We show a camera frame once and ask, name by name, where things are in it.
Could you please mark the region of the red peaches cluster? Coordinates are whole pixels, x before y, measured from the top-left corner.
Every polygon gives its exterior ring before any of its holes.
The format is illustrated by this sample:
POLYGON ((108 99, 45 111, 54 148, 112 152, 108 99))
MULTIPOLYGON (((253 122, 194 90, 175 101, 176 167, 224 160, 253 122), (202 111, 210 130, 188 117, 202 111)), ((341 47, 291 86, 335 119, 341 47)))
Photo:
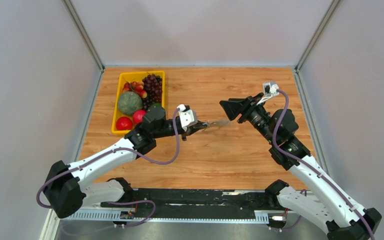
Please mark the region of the red peaches cluster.
POLYGON ((145 99, 148 96, 148 93, 145 91, 145 84, 142 81, 126 82, 123 86, 122 92, 136 93, 142 99, 145 99))

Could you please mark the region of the purple grape bunch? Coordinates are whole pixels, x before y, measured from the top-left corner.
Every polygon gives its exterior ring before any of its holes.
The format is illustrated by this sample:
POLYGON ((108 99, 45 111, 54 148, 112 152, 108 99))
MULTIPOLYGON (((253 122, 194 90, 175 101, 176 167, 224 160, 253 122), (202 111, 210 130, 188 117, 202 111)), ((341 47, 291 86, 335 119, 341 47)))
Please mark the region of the purple grape bunch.
POLYGON ((149 106, 153 103, 161 103, 163 101, 163 80, 159 75, 154 73, 148 74, 142 82, 144 83, 144 89, 147 92, 146 98, 141 98, 142 109, 148 111, 149 106))

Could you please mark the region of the yellow plastic bin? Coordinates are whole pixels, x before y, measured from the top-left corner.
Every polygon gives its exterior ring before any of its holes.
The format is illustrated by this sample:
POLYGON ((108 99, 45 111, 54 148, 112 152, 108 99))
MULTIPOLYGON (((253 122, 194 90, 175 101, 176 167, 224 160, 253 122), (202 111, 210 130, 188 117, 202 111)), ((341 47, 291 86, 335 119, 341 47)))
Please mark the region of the yellow plastic bin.
POLYGON ((124 72, 119 75, 111 132, 123 136, 151 107, 166 106, 163 70, 124 72))

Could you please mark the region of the clear keyring holder with rings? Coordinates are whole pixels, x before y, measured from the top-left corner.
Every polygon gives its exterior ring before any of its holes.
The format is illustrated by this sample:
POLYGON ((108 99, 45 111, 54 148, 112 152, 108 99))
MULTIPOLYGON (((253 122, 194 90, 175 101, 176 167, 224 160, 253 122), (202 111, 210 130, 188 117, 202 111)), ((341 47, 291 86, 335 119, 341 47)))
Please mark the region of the clear keyring holder with rings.
POLYGON ((208 123, 208 128, 221 128, 231 124, 232 122, 228 118, 218 119, 215 121, 210 121, 208 123))

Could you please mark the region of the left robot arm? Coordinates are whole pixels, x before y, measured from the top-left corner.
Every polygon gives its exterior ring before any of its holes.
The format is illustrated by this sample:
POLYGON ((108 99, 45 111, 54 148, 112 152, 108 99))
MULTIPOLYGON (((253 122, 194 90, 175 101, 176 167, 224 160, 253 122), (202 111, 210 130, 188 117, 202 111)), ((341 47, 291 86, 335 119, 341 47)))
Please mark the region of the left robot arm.
POLYGON ((41 207, 52 209, 60 219, 95 203, 116 202, 120 207, 127 207, 133 201, 130 190, 117 180, 104 183, 94 183, 94 180, 138 158, 168 165, 178 157, 181 140, 209 125, 209 122, 198 120, 196 112, 188 105, 180 104, 171 119, 166 118, 163 107, 154 106, 134 129, 106 149, 70 164, 62 160, 55 162, 36 194, 36 201, 41 207), (172 136, 176 139, 176 149, 171 160, 158 161, 146 156, 157 146, 158 138, 172 136))

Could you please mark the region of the red tomato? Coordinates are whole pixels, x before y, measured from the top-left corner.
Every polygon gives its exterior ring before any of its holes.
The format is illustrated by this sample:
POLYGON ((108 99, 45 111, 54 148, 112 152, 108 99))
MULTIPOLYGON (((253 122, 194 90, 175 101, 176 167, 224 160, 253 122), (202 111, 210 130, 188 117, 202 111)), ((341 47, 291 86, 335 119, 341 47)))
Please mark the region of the red tomato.
POLYGON ((117 131, 128 131, 133 128, 133 121, 126 116, 118 118, 115 122, 115 128, 117 131))

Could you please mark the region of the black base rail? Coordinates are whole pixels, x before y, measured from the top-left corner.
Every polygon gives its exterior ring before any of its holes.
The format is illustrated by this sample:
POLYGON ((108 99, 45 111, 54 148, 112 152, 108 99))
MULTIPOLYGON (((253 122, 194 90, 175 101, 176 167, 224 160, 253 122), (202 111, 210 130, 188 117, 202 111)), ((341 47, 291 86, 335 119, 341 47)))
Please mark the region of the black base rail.
POLYGON ((253 219, 255 211, 279 211, 263 190, 137 188, 120 199, 137 210, 135 216, 170 219, 253 219))

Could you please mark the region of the green melon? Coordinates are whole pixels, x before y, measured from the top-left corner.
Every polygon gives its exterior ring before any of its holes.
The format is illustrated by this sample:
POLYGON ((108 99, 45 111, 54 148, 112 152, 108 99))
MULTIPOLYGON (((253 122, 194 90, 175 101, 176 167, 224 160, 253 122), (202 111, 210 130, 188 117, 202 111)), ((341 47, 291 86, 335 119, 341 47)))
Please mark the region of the green melon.
POLYGON ((122 114, 132 116, 136 111, 143 108, 143 102, 139 95, 128 91, 118 97, 117 108, 122 114))

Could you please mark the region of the green lime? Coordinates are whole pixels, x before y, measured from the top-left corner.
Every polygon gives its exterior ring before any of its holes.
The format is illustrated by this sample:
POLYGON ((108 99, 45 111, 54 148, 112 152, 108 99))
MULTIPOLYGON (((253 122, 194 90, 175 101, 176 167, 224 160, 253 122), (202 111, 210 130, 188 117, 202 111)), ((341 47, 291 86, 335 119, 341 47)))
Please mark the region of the green lime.
POLYGON ((149 108, 152 109, 152 108, 157 108, 157 107, 161 107, 161 106, 162 106, 161 103, 156 102, 156 103, 151 104, 149 106, 149 108))

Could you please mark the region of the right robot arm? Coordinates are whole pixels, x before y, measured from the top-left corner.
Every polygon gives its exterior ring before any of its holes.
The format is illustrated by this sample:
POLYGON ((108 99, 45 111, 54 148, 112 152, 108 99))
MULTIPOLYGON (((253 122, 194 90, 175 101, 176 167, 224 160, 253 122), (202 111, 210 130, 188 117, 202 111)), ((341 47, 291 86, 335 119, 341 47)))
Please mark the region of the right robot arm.
POLYGON ((271 144, 273 160, 300 179, 317 201, 297 193, 282 180, 266 188, 266 204, 272 209, 284 207, 307 219, 321 229, 330 240, 373 240, 382 215, 375 208, 366 208, 347 194, 318 164, 309 149, 295 136, 299 128, 288 108, 273 115, 254 97, 230 98, 220 101, 227 118, 238 123, 249 122, 271 144))

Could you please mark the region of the red apple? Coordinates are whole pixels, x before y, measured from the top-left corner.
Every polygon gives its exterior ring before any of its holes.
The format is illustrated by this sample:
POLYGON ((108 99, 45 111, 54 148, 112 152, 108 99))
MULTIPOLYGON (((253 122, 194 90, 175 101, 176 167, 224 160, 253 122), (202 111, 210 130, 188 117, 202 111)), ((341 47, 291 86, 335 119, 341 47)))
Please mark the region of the red apple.
POLYGON ((142 122, 143 117, 145 116, 147 112, 143 109, 137 110, 133 115, 132 115, 132 121, 135 125, 139 124, 142 122))

